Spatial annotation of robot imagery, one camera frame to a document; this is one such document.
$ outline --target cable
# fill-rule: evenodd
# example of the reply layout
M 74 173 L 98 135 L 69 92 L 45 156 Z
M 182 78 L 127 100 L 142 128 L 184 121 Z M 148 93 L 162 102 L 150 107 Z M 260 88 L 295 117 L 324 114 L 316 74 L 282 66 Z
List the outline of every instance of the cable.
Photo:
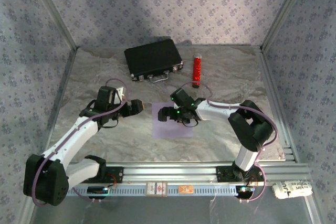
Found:
M 182 121 L 182 124 L 183 124 L 185 127 L 187 127 L 187 128 L 193 128 L 193 127 L 198 126 L 198 120 L 195 119 L 195 121 L 196 121 L 196 124 L 193 125 L 193 126 L 188 126 L 188 125 L 186 125 L 185 122 L 183 122 L 183 121 Z
M 114 182 L 113 182 L 113 185 L 108 185 L 107 187 L 111 187 L 111 186 L 114 186 L 117 184 L 117 179 L 115 178 L 115 176 L 113 174 L 107 174 L 107 176 L 110 176 L 113 178 Z
M 117 124 L 116 124 L 116 125 L 114 125 L 114 126 L 102 126 L 102 128 L 103 128 L 103 129 L 112 129 L 112 128 L 117 127 L 118 124 L 119 124 L 119 119 L 117 119 Z
M 255 179 L 255 181 L 257 182 L 257 186 L 258 186 L 258 179 L 257 179 L 256 176 L 254 176 L 254 175 L 251 175 L 251 176 L 250 176 L 250 179 L 248 180 L 246 186 L 248 186 L 248 185 L 252 182 L 252 178 Z
M 95 199 L 90 199 L 89 197 L 83 196 L 82 194 L 80 194 L 77 189 L 75 189 L 74 187 L 72 188 L 75 192 L 75 194 L 78 195 L 79 198 L 90 201 L 90 202 L 94 202 Z
M 199 84 L 202 84 L 204 87 L 207 88 L 207 90 L 209 90 L 210 96 L 208 97 L 208 99 L 210 99 L 212 97 L 212 95 L 213 95 L 212 90 L 211 90 L 211 88 L 209 88 L 208 85 L 206 85 L 205 83 L 203 83 L 201 81 L 189 81 L 189 82 L 186 82 L 185 84 L 183 84 L 182 86 L 180 86 L 180 89 L 183 88 L 184 86 L 186 86 L 187 84 L 195 83 L 195 82 L 198 82 Z
M 165 75 L 166 75 L 166 78 L 162 78 L 162 79 L 159 79 L 159 80 L 156 80 L 156 81 L 153 81 L 153 77 L 149 77 L 149 79 L 151 80 L 152 83 L 157 83 L 159 81 L 165 81 L 165 80 L 168 80 L 169 78 L 169 71 L 168 72 L 165 72 Z
M 114 113 L 115 111 L 118 111 L 120 108 L 122 108 L 124 106 L 124 104 L 127 102 L 127 99 L 129 97 L 129 89 L 128 89 L 128 86 L 126 83 L 124 83 L 122 80 L 119 80 L 117 78 L 111 78 L 109 80 L 106 81 L 105 83 L 105 86 L 107 86 L 107 84 L 112 81 L 112 80 L 116 80 L 116 81 L 120 81 L 124 87 L 126 88 L 126 95 L 125 95 L 125 100 L 123 102 L 121 102 L 121 104 L 116 107 L 114 110 L 111 110 L 111 111 L 108 111 L 108 112 L 105 112 L 105 113 L 101 113 L 101 114 L 98 114 L 98 115 L 94 115 L 86 120 L 84 120 L 82 123 L 80 123 L 78 125 L 77 128 L 75 128 L 73 131 L 70 132 L 70 134 L 60 143 L 60 145 L 58 147 L 55 148 L 54 152 L 50 153 L 44 160 L 43 162 L 41 163 L 41 165 L 39 166 L 39 168 L 37 169 L 37 172 L 35 174 L 35 177 L 34 177 L 34 181 L 33 181 L 33 186 L 32 186 L 32 191 L 31 191 L 31 197 L 33 199 L 33 202 L 36 206 L 38 207 L 43 207 L 43 206 L 46 206 L 46 203 L 39 203 L 37 201 L 37 198 L 36 198 L 36 185 L 37 185 L 37 181 L 38 181 L 38 177 L 43 169 L 43 167 L 45 166 L 45 164 L 51 159 L 51 157 L 53 155 L 55 155 L 68 141 L 69 139 L 71 139 L 71 137 L 77 132 L 79 131 L 86 123 L 92 121 L 93 119 L 96 119 L 96 118 L 100 118 L 102 116 L 105 116 L 105 115 L 108 115 L 108 114 L 111 114 L 111 113 Z
M 246 201 L 254 201 L 254 200 L 259 199 L 259 198 L 263 195 L 263 193 L 264 193 L 264 191 L 265 191 L 265 188 L 266 188 L 266 175 L 265 175 L 264 170 L 262 169 L 261 166 L 259 166 L 259 165 L 257 165 L 257 164 L 255 164 L 254 166 L 258 167 L 258 168 L 261 170 L 261 173 L 263 174 L 263 177 L 264 177 L 264 184 L 263 184 L 263 187 L 262 187 L 262 189 L 261 189 L 260 194 L 258 194 L 257 197 L 252 198 L 252 197 L 253 197 L 253 194 L 252 194 L 251 197 L 250 197 L 249 199 L 247 199 Z

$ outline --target black briefcase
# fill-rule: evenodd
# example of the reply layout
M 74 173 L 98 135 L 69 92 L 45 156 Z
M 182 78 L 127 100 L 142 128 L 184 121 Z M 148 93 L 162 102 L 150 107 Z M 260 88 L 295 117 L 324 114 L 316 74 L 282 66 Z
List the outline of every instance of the black briefcase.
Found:
M 171 39 L 133 47 L 124 51 L 133 81 L 142 81 L 183 68 L 183 60 Z

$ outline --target sticker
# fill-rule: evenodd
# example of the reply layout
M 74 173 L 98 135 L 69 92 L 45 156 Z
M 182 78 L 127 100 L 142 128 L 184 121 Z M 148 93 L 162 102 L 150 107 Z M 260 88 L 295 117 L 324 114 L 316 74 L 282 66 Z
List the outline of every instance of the sticker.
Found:
M 147 182 L 146 196 L 167 197 L 167 182 Z
M 193 194 L 194 193 L 194 187 L 193 186 L 179 186 L 178 187 L 179 194 Z

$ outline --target label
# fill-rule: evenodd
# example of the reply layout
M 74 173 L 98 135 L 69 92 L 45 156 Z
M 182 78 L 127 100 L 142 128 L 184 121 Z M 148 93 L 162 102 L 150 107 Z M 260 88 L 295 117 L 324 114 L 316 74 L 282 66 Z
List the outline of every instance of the label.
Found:
M 178 187 L 179 194 L 193 194 L 194 193 L 194 187 L 193 186 L 179 186 Z
M 146 196 L 167 197 L 167 182 L 147 182 Z
M 306 180 L 281 181 L 281 185 L 285 192 L 311 189 L 311 184 Z

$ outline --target purple paper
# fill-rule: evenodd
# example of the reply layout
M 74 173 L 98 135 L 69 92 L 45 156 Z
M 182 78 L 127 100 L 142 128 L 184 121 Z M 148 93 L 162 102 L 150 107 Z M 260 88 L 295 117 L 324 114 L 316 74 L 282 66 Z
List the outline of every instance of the purple paper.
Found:
M 158 102 L 152 104 L 152 137 L 153 138 L 180 138 L 192 137 L 194 135 L 192 127 L 185 127 L 182 123 L 177 123 L 174 120 L 167 122 L 158 121 L 157 113 L 163 107 L 174 106 L 173 102 Z

